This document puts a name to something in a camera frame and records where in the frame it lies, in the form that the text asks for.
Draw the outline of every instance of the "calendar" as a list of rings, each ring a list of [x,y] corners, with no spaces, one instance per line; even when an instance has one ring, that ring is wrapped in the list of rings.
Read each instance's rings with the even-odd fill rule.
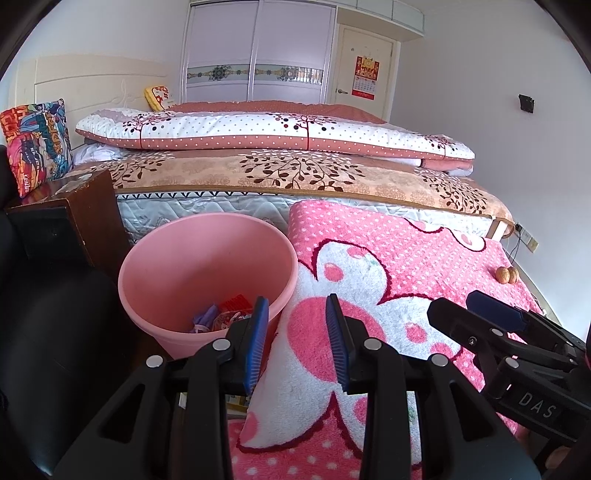
[[[378,61],[374,61],[367,57],[357,57],[351,95],[374,100],[375,83],[378,80],[378,71]]]

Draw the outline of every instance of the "yellow pillow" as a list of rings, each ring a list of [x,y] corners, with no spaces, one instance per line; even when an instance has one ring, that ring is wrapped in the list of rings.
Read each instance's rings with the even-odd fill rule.
[[[144,95],[150,108],[154,112],[161,112],[174,105],[175,101],[168,96],[168,87],[160,85],[158,87],[148,87],[144,90]]]

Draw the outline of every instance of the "colorful pillow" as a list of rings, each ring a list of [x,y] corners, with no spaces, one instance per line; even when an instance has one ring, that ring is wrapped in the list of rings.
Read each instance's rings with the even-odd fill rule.
[[[159,87],[148,87],[144,90],[144,95],[150,108],[154,112],[161,112],[162,110],[166,110],[167,108],[176,105],[176,103],[170,99],[168,87],[164,85]]]
[[[21,105],[0,113],[8,161],[23,198],[46,180],[62,178],[72,167],[64,100]]]

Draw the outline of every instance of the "pink bucket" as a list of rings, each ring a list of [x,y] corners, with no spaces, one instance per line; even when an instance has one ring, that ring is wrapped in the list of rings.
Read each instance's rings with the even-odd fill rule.
[[[252,304],[266,297],[269,318],[276,319],[293,294],[297,270],[292,244],[272,225],[237,213],[202,213],[142,238],[119,272],[119,296],[139,328],[174,359],[184,358],[227,332],[186,333],[196,314],[242,294]]]

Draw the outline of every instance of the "tree pattern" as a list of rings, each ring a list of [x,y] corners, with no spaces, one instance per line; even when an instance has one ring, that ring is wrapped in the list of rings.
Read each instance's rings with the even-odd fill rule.
[[[462,179],[426,168],[415,168],[414,171],[423,178],[423,182],[435,189],[445,207],[478,215],[482,215],[486,210],[485,195]]]
[[[240,161],[247,179],[264,187],[304,189],[313,186],[316,190],[344,192],[357,177],[365,177],[362,165],[338,154],[310,155],[261,154],[253,152]]]
[[[134,133],[138,130],[141,133],[143,127],[149,125],[152,125],[152,130],[156,130],[157,127],[154,124],[162,120],[170,122],[172,117],[167,112],[138,113],[131,120],[123,122],[123,126],[126,132],[129,130],[131,133]]]
[[[435,145],[437,145],[437,149],[445,149],[447,147],[450,147],[452,149],[452,152],[456,151],[456,147],[454,147],[454,145],[456,145],[456,143],[449,137],[446,137],[445,135],[422,135],[422,137],[425,138],[425,140],[431,142],[431,146],[435,147]]]
[[[113,188],[131,188],[133,184],[142,179],[144,173],[155,172],[162,166],[163,161],[174,158],[170,152],[148,151],[145,153],[133,154],[128,161],[112,160],[95,165],[85,172],[98,170],[109,170],[113,181]]]
[[[333,120],[329,116],[322,116],[322,115],[306,115],[300,113],[269,113],[272,117],[275,118],[277,122],[281,122],[283,124],[283,128],[292,127],[293,130],[299,130],[303,128],[306,130],[306,137],[308,140],[308,144],[306,148],[310,148],[310,134],[308,132],[310,125],[321,125],[321,130],[326,131],[328,127],[332,130],[335,128],[331,126],[331,124],[336,124],[336,121]]]

